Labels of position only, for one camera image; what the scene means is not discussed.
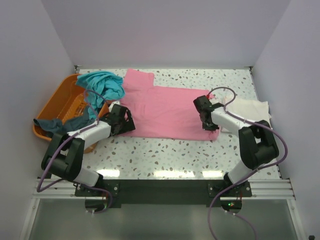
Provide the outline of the pink t shirt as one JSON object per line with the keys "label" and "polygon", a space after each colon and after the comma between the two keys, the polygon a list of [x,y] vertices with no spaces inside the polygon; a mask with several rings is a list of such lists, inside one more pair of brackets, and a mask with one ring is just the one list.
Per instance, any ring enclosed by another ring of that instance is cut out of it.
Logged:
{"label": "pink t shirt", "polygon": [[162,138],[190,141],[215,141],[219,130],[202,127],[193,101],[207,95],[207,90],[154,85],[153,73],[128,69],[120,100],[132,115],[135,130],[125,137]]}

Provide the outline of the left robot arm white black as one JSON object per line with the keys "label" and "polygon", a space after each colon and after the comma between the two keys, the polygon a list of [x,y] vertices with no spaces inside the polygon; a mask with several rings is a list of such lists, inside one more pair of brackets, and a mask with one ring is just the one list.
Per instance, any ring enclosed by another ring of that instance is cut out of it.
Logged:
{"label": "left robot arm white black", "polygon": [[114,104],[111,111],[92,124],[76,131],[57,132],[41,162],[44,174],[50,173],[72,183],[86,185],[86,191],[99,196],[104,190],[101,174],[83,166],[84,151],[109,137],[136,129],[130,110]]}

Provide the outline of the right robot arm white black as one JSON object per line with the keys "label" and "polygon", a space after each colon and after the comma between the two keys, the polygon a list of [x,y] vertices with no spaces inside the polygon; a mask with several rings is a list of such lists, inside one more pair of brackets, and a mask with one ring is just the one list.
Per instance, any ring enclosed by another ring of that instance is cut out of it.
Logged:
{"label": "right robot arm white black", "polygon": [[241,190],[240,184],[245,181],[245,176],[279,156],[279,148],[270,125],[265,120],[253,122],[228,113],[223,104],[213,104],[205,95],[197,97],[193,104],[205,131],[224,128],[238,137],[240,160],[224,175],[222,185],[223,192],[233,197]]}

